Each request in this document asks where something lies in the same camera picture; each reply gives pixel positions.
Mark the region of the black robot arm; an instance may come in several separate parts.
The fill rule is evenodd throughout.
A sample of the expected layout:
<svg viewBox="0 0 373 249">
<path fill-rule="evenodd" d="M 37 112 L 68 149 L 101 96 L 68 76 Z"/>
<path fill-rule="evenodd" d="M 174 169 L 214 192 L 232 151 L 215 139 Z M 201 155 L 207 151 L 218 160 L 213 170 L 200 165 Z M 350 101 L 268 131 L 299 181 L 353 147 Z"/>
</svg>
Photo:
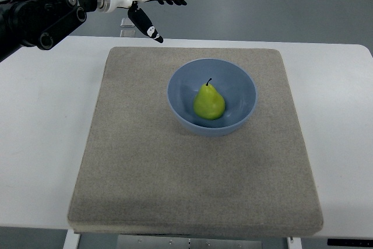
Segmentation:
<svg viewBox="0 0 373 249">
<path fill-rule="evenodd" d="M 50 50 L 84 24 L 103 0 L 1 2 L 1 60 L 21 47 Z"/>
</svg>

